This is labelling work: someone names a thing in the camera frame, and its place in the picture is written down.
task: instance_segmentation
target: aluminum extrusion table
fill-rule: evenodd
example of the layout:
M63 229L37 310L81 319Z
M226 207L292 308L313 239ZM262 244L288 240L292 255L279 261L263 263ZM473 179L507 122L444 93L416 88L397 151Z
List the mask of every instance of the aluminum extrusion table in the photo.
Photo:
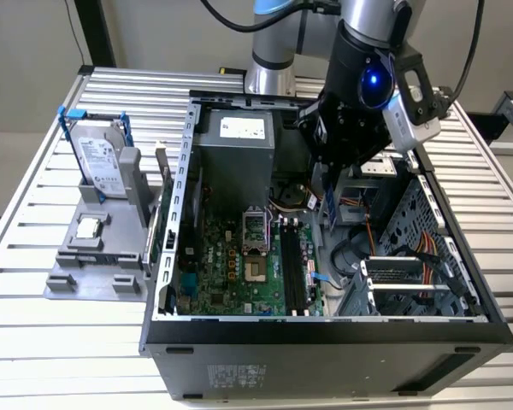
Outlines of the aluminum extrusion table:
M300 79L315 97L322 81ZM174 168L190 89L241 92L237 75L96 68L79 75L67 108L131 116L142 169L159 183L154 144ZM475 258L513 331L513 184L455 104L425 144ZM513 349L433 398L387 401L174 402L151 359L139 357L143 303L48 301L41 295L80 199L80 172L56 120L0 220L0 408L513 409Z

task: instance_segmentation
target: wire bundle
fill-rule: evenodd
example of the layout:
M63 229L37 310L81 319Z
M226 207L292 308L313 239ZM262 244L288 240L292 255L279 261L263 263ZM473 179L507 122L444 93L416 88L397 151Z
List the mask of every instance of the wire bundle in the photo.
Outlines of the wire bundle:
M422 251L424 254L437 256L437 245L435 244L435 241L431 235L426 231L422 231L420 243L418 244L418 248L416 248L416 252L420 253ZM433 269L425 262L423 265L424 270L422 275L422 284L431 284L433 278Z

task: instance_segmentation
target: ram slot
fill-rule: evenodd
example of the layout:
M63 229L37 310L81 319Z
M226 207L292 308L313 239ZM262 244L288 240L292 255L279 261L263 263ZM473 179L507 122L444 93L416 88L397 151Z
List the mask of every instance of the ram slot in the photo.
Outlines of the ram slot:
M296 315L303 315L306 296L298 228L291 224L283 225L280 228L280 240L286 312L289 314L295 311Z

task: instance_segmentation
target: power supply label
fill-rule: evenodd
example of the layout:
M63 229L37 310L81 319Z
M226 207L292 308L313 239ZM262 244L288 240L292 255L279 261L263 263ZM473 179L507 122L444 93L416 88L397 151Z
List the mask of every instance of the power supply label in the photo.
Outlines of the power supply label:
M265 139L263 118L221 119L221 138Z

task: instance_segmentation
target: open computer tower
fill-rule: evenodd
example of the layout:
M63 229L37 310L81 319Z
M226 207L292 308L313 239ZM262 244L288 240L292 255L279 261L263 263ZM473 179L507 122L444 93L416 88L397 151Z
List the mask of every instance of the open computer tower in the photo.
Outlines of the open computer tower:
M308 103L191 93L140 345L175 400L432 395L513 345L425 150L324 194Z

